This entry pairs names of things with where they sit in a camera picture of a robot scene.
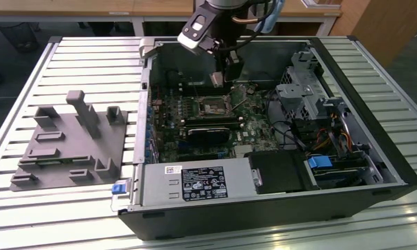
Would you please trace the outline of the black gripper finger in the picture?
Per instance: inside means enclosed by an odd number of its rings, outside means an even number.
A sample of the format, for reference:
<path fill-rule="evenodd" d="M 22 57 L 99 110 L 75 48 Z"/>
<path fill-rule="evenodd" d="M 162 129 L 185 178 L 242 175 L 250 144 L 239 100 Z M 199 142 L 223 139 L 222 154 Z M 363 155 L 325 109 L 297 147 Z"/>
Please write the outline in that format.
<path fill-rule="evenodd" d="M 239 77 L 243 67 L 243 60 L 235 51 L 229 51 L 225 62 L 226 65 L 223 70 L 223 80 L 234 81 Z"/>

